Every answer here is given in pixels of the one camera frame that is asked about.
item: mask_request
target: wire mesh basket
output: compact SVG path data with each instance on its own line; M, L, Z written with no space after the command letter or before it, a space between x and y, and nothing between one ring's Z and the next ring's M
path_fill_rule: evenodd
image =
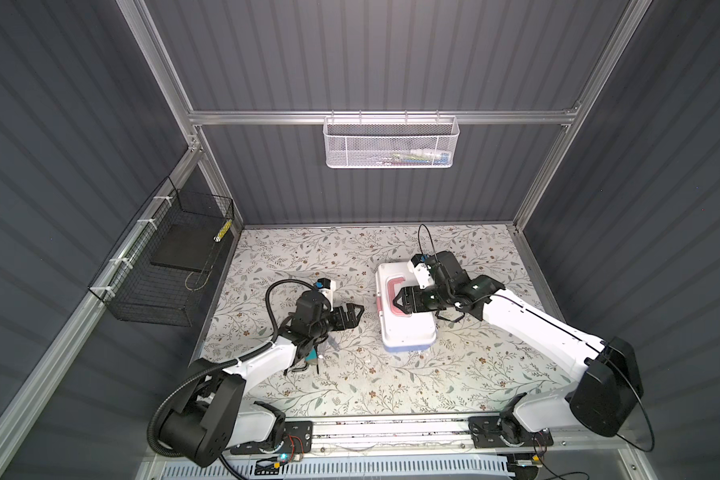
M232 217L230 198L174 190L151 219L138 220L143 225L127 252L107 261L117 263L109 283L89 290L118 320L175 326L204 321L232 245ZM188 247L175 238L195 243ZM172 260L183 254L195 258Z
M326 117L322 132L330 168L448 168L459 128L454 117L359 118L355 123Z

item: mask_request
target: yellow striped item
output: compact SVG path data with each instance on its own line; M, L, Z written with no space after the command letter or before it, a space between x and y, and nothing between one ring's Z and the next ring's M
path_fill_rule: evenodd
M232 221L227 220L224 226L221 227L221 230L219 230L219 234L216 235L216 237L213 239L215 242L220 242L222 238L224 238L224 235L230 230L230 227L232 226Z

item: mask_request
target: floral patterned table surface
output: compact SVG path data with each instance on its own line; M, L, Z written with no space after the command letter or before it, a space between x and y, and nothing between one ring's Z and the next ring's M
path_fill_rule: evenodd
M277 374L250 391L289 416L498 410L519 392L570 382L551 360L486 322L467 316L438 321L438 340L421 352L387 353L375 304L377 265L406 261L418 251L417 227L244 230L204 345L203 356L228 360L272 333L264 307L267 287L282 278L339 283L335 304L365 306L360 326L334 332L320 373L310 367ZM456 254L471 276L487 274L540 308L528 274L503 225L432 226L434 245ZM425 252L431 249L422 231ZM278 321L293 312L303 288L272 292ZM444 316L455 318L456 312Z

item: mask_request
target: ventilation grille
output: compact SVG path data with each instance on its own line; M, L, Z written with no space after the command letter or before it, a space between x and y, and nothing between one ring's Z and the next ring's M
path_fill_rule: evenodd
M253 461L230 460L246 478L364 478L413 477L423 475L496 475L514 477L507 470L507 459L480 454L453 454L438 456L388 456L353 458L306 458L288 464L279 475L254 475ZM192 462L169 462L163 479L201 480L203 478L233 478L220 463L200 468Z

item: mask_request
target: dark gray wall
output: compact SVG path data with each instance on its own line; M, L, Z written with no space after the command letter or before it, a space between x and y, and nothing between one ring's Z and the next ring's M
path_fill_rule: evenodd
M625 4L147 2L195 110L569 108Z
M560 127L461 127L451 168L334 169L319 126L203 128L246 224L511 221Z
M568 322L636 348L661 476L720 478L720 1L653 3L526 235Z
M574 105L626 1L149 0L195 110ZM207 127L248 224L512 220L559 129L462 126L454 166L330 170L317 127Z
M0 1L0 414L185 148L114 0ZM125 437L144 424L132 412L169 388L191 343L105 318L5 477L40 478L42 454L95 466L83 450L117 452L129 475L120 458L144 451ZM105 404L126 394L134 410L118 417Z

